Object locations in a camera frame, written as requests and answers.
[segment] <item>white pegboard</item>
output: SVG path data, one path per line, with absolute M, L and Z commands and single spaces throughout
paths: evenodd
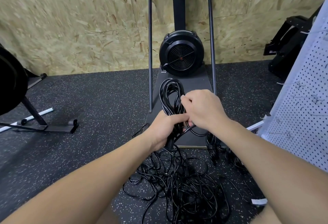
M 258 135 L 328 172 L 328 0 L 270 114 Z

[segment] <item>particle board wall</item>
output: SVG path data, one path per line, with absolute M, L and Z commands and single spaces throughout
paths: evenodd
M 263 57 L 286 17 L 309 17 L 323 0 L 213 0 L 217 63 Z M 153 59 L 174 30 L 172 0 L 152 0 Z M 0 43 L 32 72 L 50 75 L 148 67 L 148 0 L 1 0 Z M 186 0 L 187 29 L 210 62 L 207 0 Z

